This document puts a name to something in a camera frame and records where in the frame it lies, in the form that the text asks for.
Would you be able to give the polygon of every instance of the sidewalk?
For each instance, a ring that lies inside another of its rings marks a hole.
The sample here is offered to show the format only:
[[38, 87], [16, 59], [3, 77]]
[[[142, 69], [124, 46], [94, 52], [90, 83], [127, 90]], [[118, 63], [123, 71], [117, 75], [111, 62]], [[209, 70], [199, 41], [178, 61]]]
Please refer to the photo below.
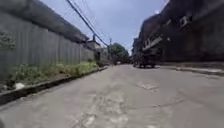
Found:
[[160, 68], [164, 69], [171, 69], [171, 70], [177, 70], [177, 71], [188, 71], [188, 72], [194, 72], [194, 73], [201, 73], [201, 74], [207, 74], [207, 75], [218, 75], [218, 76], [224, 76], [224, 69], [221, 68], [201, 68], [201, 67], [182, 67], [182, 66], [161, 66]]

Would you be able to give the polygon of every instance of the fence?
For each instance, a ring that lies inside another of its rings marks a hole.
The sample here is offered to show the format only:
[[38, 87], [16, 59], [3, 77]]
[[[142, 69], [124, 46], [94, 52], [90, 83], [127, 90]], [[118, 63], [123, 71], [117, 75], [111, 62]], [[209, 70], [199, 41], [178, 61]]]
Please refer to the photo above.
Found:
[[93, 51], [63, 35], [5, 11], [0, 10], [0, 17], [0, 80], [22, 64], [76, 64], [94, 59]]

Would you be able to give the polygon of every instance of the asphalt road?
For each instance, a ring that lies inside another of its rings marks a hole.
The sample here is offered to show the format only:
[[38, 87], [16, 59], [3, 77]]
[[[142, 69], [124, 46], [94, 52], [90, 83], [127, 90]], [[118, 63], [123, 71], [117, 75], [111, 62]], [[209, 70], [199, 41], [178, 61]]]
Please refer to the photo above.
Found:
[[124, 65], [0, 109], [3, 128], [223, 128], [224, 78]]

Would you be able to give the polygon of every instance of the tree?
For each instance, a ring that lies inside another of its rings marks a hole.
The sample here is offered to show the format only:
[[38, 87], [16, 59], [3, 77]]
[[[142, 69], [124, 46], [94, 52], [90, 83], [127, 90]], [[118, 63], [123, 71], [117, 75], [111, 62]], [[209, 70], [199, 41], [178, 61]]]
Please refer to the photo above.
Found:
[[117, 62], [121, 63], [129, 63], [130, 62], [130, 57], [128, 51], [119, 43], [114, 43], [108, 47], [112, 61], [114, 64]]

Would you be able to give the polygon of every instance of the grass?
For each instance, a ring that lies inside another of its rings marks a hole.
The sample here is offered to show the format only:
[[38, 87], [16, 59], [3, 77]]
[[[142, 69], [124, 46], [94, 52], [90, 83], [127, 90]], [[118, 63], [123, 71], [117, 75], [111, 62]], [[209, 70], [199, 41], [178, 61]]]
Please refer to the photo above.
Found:
[[7, 85], [11, 88], [14, 83], [32, 85], [60, 75], [78, 77], [97, 68], [98, 66], [95, 62], [83, 62], [77, 65], [55, 64], [43, 67], [21, 65], [12, 70], [8, 77]]

